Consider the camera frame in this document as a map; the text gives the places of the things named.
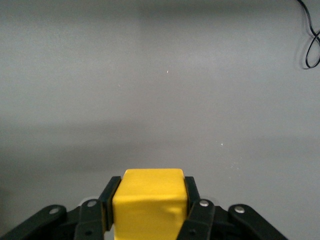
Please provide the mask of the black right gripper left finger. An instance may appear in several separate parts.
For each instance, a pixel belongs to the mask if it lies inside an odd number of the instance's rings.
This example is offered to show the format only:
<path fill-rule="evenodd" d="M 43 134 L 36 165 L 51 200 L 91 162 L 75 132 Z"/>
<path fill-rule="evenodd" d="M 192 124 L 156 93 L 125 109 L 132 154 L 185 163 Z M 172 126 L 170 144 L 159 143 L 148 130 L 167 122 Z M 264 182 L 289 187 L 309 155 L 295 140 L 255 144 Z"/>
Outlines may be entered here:
<path fill-rule="evenodd" d="M 2 240 L 103 240 L 114 223 L 112 200 L 122 178 L 113 176 L 98 198 L 68 211 L 48 205 L 5 233 Z"/>

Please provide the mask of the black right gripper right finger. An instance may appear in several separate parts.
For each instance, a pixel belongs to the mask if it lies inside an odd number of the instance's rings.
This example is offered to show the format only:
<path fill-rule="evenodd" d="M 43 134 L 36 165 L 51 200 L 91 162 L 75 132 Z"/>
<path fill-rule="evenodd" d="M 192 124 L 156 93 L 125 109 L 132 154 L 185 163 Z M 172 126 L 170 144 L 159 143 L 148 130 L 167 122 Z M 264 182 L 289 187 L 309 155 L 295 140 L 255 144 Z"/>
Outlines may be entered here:
<path fill-rule="evenodd" d="M 185 177 L 188 215 L 177 235 L 178 240 L 284 240 L 285 236 L 245 204 L 224 210 L 201 198 L 195 179 Z"/>

